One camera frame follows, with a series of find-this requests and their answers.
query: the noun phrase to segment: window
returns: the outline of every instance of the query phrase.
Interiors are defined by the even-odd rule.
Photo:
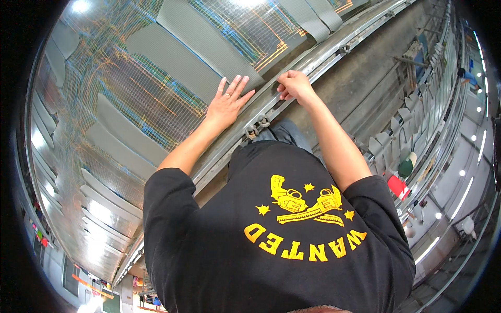
[[[78,281],[72,275],[75,274],[75,276],[78,276],[79,273],[80,270],[65,256],[63,264],[63,287],[74,296],[78,296]]]

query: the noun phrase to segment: yellow print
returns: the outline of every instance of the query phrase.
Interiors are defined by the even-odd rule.
[[[284,210],[292,212],[293,214],[279,215],[277,216],[277,222],[280,224],[285,224],[287,222],[296,222],[300,220],[313,218],[316,221],[337,224],[344,227],[343,220],[332,214],[325,214],[330,210],[342,210],[340,206],[341,193],[339,189],[331,185],[332,191],[329,188],[324,188],[320,191],[320,196],[317,198],[317,203],[314,206],[308,208],[305,200],[302,199],[302,194],[294,189],[284,189],[282,188],[285,182],[285,177],[280,175],[273,175],[271,178],[271,190],[272,198],[276,201],[274,204],[278,204]],[[312,184],[305,184],[306,192],[313,190],[315,188]]]
[[[252,225],[247,226],[243,230],[245,236],[252,242],[255,243],[257,239],[266,232],[266,228],[262,227],[261,225],[254,223]],[[365,237],[367,236],[366,232],[358,232],[355,230],[350,230],[349,233],[346,234],[346,238],[348,239],[348,242],[350,244],[351,250],[356,249],[356,245],[361,245],[362,241],[365,240]],[[263,249],[264,251],[276,255],[279,246],[281,243],[284,241],[283,237],[280,237],[279,235],[276,235],[272,232],[269,232],[268,235],[266,236],[267,240],[261,241],[259,243],[259,248]],[[290,259],[290,260],[303,260],[304,259],[304,252],[299,251],[300,250],[300,245],[301,243],[299,241],[292,241],[292,243],[288,246],[291,247],[290,249],[283,249],[282,253],[279,254],[282,258],[285,259]],[[308,260],[310,262],[317,262],[317,260],[320,260],[320,262],[327,262],[328,256],[326,255],[325,252],[325,244],[310,244],[310,257]],[[332,253],[336,256],[336,258],[342,258],[346,255],[346,248],[344,245],[344,237],[340,237],[336,240],[333,240],[329,243],[327,243],[327,246],[331,249]]]

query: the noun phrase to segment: green board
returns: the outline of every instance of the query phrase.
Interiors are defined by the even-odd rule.
[[[104,290],[103,292],[111,295],[111,292]],[[105,301],[103,302],[103,312],[106,313],[120,313],[120,296],[117,294],[113,294],[113,299],[110,298],[104,298]]]

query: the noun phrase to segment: red object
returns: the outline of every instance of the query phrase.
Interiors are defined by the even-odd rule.
[[[410,189],[405,185],[403,181],[398,179],[395,175],[388,179],[388,187],[393,193],[400,199],[404,200],[409,195]]]

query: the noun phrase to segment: left hand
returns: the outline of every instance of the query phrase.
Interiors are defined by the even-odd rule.
[[[217,88],[216,96],[207,109],[204,123],[209,123],[212,129],[218,133],[223,132],[233,124],[238,116],[240,109],[249,101],[256,92],[254,89],[246,93],[240,99],[238,98],[249,81],[248,76],[237,75],[223,94],[226,84],[226,77],[221,79]]]

